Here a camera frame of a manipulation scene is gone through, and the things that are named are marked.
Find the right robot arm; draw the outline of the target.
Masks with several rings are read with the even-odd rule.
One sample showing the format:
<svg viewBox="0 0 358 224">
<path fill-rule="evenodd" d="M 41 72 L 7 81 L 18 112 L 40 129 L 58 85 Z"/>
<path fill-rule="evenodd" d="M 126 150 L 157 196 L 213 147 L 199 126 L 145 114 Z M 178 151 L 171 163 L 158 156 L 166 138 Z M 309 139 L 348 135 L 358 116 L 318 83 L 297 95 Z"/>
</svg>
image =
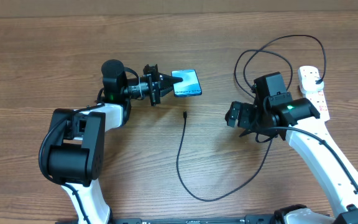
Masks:
<svg viewBox="0 0 358 224">
<path fill-rule="evenodd" d="M 278 72 L 255 79 L 253 103 L 234 101 L 226 113 L 228 126 L 272 140 L 280 136 L 301 156 L 323 189 L 333 217 L 304 205 L 275 211 L 272 223 L 358 223 L 358 171 L 340 150 L 307 98 L 293 100 Z"/>
</svg>

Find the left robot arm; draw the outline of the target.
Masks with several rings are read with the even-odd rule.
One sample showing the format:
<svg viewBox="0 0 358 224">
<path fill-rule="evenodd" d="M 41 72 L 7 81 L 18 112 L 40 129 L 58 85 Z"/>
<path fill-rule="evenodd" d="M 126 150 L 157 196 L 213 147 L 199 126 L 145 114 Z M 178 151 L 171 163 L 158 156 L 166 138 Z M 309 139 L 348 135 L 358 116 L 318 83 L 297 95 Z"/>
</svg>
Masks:
<svg viewBox="0 0 358 224">
<path fill-rule="evenodd" d="M 39 149 L 43 176 L 60 185 L 78 214 L 76 223 L 112 223 L 113 215 L 99 184 L 104 161 L 105 133 L 126 124 L 131 100 L 150 98 L 150 104 L 174 89 L 182 78 L 160 73 L 146 65 L 143 76 L 129 79 L 133 70 L 115 59 L 101 66 L 103 88 L 96 105 L 78 110 L 56 109 Z"/>
</svg>

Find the Samsung Galaxy smartphone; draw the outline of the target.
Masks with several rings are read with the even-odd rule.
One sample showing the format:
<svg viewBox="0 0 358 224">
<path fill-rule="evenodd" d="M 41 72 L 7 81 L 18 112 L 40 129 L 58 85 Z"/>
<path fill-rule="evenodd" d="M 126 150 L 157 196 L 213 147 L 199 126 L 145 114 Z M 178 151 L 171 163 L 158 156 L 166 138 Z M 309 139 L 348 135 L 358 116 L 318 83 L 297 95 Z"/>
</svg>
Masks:
<svg viewBox="0 0 358 224">
<path fill-rule="evenodd" d="M 202 95 L 202 89 L 196 70 L 174 70 L 173 77 L 182 78 L 183 81 L 173 85 L 175 97 L 190 97 Z"/>
</svg>

